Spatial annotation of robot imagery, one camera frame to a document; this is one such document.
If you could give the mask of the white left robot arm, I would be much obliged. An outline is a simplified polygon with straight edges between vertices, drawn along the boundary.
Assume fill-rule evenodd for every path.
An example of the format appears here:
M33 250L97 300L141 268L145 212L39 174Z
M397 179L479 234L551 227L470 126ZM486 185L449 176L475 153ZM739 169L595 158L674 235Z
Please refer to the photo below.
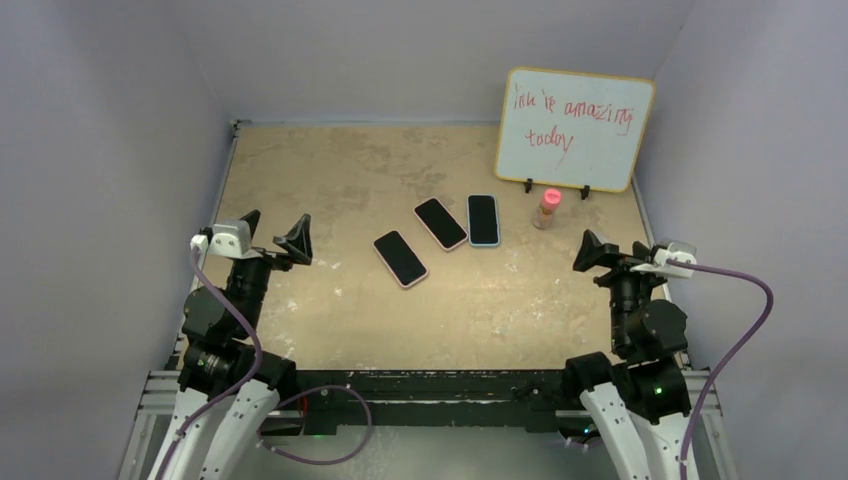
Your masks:
M252 210L190 241L198 285L183 305L188 346L152 479L229 478L265 417L297 399L295 362L264 352L257 325L272 272L311 264L311 217L274 237L277 251L253 246L260 217Z

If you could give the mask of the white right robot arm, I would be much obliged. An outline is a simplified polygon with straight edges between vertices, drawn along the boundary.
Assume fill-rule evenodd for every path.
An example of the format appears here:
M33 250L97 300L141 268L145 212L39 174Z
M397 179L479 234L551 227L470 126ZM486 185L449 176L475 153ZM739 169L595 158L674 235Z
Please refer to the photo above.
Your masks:
M610 293L613 364L602 353L566 361L564 399L589 413L594 431L621 479L675 479L692 405L676 360L688 347L687 315L654 289L671 278L688 279L696 250L684 242L630 253L586 230L573 263L577 272L604 268L593 282Z

